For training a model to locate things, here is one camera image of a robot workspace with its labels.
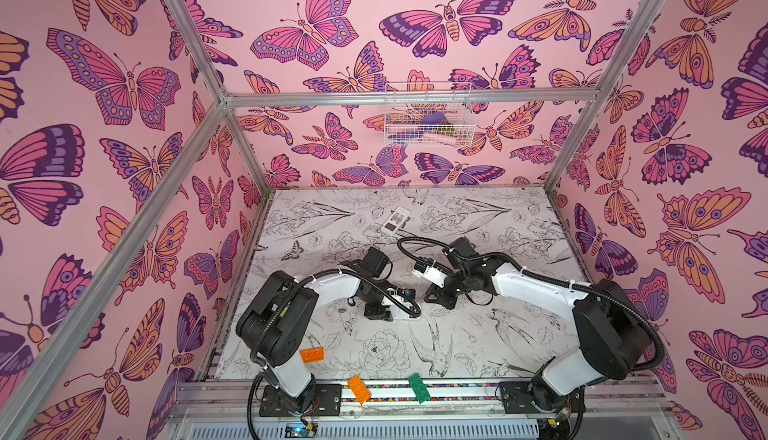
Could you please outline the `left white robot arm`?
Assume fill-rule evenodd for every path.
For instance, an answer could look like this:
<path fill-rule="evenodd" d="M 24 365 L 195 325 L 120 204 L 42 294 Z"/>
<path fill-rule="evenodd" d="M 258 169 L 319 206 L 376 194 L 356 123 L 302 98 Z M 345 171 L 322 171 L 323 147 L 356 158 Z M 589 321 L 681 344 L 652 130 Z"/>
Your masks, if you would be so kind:
<path fill-rule="evenodd" d="M 371 247 L 363 259 L 296 279 L 284 271 L 272 273 L 236 323 L 235 333 L 262 366 L 270 385 L 284 398 L 306 402 L 316 380 L 299 353 L 316 309 L 340 300 L 358 300 L 369 319 L 415 320 L 421 310 L 415 291 L 388 281 L 391 264 Z"/>

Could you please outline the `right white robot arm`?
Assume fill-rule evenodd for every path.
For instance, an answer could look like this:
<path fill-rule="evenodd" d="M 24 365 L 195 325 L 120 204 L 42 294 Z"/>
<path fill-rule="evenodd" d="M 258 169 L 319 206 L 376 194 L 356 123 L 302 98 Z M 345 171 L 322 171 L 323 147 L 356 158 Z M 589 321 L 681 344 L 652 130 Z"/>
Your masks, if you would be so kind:
<path fill-rule="evenodd" d="M 582 387 L 623 380 L 633 372 L 655 368 L 663 359 L 644 358 L 649 347 L 663 342 L 617 283 L 551 278 L 508 254 L 479 254 L 465 238 L 436 245 L 448 265 L 425 257 L 414 260 L 413 274 L 431 283 L 426 301 L 452 309 L 458 295 L 485 291 L 523 301 L 573 324 L 578 344 L 547 361 L 526 387 L 537 410 L 554 412 Z"/>

